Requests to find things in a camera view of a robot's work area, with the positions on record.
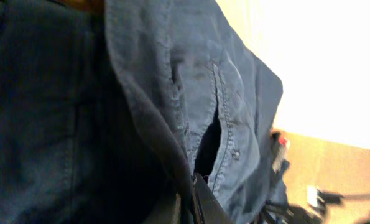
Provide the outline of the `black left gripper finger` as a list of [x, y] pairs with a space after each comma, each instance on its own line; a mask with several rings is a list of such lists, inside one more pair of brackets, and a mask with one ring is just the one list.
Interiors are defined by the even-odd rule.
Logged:
[[233, 224], [199, 173], [193, 177], [193, 219], [196, 224]]

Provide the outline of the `navy blue shorts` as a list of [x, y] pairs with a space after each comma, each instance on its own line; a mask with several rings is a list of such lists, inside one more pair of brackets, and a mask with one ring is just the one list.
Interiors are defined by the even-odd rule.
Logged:
[[0, 223], [235, 223], [287, 204], [282, 82], [215, 1], [0, 1]]

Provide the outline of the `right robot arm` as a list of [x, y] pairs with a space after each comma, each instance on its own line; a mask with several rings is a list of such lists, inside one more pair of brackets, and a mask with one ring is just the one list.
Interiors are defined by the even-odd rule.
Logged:
[[267, 201], [259, 215], [259, 223], [319, 224], [326, 218], [327, 205], [341, 205], [344, 200], [370, 200], [370, 193], [340, 194], [307, 186], [307, 203], [314, 212], [298, 205], [284, 205]]

